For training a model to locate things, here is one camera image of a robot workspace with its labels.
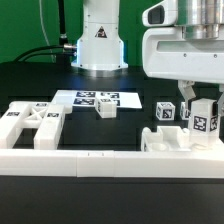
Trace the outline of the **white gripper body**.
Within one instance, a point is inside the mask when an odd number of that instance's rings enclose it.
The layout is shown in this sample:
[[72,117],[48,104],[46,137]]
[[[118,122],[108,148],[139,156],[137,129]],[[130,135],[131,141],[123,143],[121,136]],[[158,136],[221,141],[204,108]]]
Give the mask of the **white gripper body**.
[[224,84],[224,27],[219,37],[185,40],[180,27],[148,29],[142,41],[148,77]]

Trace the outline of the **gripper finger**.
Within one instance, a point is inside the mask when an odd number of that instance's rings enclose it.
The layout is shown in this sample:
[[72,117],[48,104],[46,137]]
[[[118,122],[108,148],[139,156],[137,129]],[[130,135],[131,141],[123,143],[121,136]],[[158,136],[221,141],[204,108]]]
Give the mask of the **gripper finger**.
[[221,96],[218,100],[218,114],[221,117],[224,117],[224,84],[219,85],[219,92],[221,93]]
[[193,85],[195,84],[194,81],[186,81],[186,80],[179,80],[178,81],[178,88],[184,98],[185,106],[190,111],[190,101],[196,97]]

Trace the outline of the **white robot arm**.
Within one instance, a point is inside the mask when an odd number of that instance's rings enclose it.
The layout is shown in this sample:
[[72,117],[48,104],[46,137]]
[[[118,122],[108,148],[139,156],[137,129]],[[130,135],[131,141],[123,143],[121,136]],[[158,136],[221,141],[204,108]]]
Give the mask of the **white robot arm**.
[[[120,0],[83,0],[83,34],[74,66],[88,70],[125,68],[118,35]],[[142,63],[147,76],[174,79],[186,101],[195,82],[216,83],[224,116],[224,0],[161,0],[146,9]]]

